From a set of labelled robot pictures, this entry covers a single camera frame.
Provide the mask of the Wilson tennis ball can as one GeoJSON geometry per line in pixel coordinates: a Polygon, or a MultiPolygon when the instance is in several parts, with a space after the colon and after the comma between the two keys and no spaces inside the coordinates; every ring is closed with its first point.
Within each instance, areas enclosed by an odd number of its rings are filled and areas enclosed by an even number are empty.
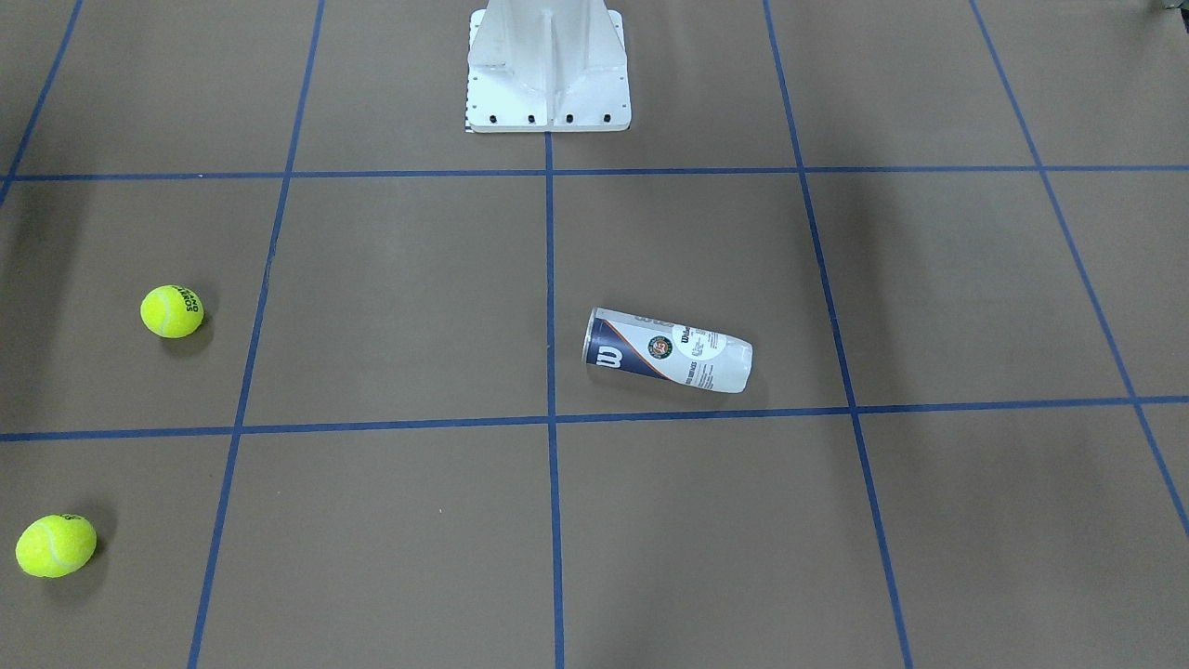
{"type": "Polygon", "coordinates": [[[693,326],[608,308],[590,313],[583,361],[682,387],[738,395],[751,377],[751,343],[693,326]]]}

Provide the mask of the tennis ball with Roland Garros print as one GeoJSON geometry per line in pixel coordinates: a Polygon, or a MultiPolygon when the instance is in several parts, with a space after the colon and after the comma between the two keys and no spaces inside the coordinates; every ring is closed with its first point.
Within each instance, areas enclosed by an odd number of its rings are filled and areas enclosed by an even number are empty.
{"type": "Polygon", "coordinates": [[[166,284],[145,295],[139,316],[158,337],[188,337],[203,323],[205,307],[190,288],[166,284]]]}

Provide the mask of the tennis ball with Wilson print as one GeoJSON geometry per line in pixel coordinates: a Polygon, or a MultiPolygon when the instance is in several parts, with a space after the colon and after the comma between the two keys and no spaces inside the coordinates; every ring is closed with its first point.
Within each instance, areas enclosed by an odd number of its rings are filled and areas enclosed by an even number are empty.
{"type": "Polygon", "coordinates": [[[14,556],[25,574],[59,579],[78,572],[97,549],[97,530],[77,515],[50,515],[25,529],[14,556]]]}

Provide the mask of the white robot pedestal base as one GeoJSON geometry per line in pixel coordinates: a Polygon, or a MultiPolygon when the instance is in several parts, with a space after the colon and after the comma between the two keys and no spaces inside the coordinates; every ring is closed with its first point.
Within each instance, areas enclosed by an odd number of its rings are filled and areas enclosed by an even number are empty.
{"type": "Polygon", "coordinates": [[[490,1],[468,27],[467,131],[633,126],[624,20],[603,1],[490,1]]]}

